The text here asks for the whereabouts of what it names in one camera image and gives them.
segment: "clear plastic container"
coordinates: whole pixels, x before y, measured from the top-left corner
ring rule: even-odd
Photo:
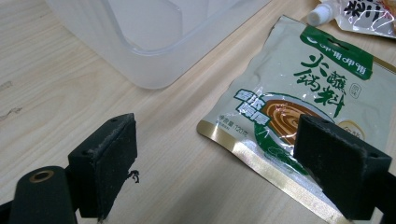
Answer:
[[[166,87],[270,0],[47,0],[134,84]]]

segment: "white bottle cap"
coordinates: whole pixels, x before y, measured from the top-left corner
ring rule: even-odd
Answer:
[[[334,7],[330,3],[324,2],[319,4],[313,11],[306,17],[308,24],[311,26],[319,26],[323,23],[329,22],[334,19]]]

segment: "wooden table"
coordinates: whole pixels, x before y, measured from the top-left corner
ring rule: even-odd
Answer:
[[[108,223],[324,223],[195,130],[278,18],[304,21],[317,3],[272,0],[173,85],[150,91],[67,31],[45,0],[0,0],[0,203],[13,199],[24,174],[67,166],[102,123],[133,112],[141,182],[123,186]],[[343,32],[334,21],[320,28],[396,65],[394,40]],[[392,157],[395,135],[396,112]]]

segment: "green and white packet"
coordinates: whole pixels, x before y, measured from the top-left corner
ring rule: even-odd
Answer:
[[[197,131],[325,221],[348,223],[292,157],[299,116],[323,117],[383,150],[395,87],[394,66],[283,16]]]

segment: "brown sauce image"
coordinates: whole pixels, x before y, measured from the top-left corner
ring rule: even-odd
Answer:
[[[274,133],[285,143],[294,145],[298,121],[301,114],[320,117],[308,108],[285,100],[270,100],[262,109],[271,121],[269,126]]]

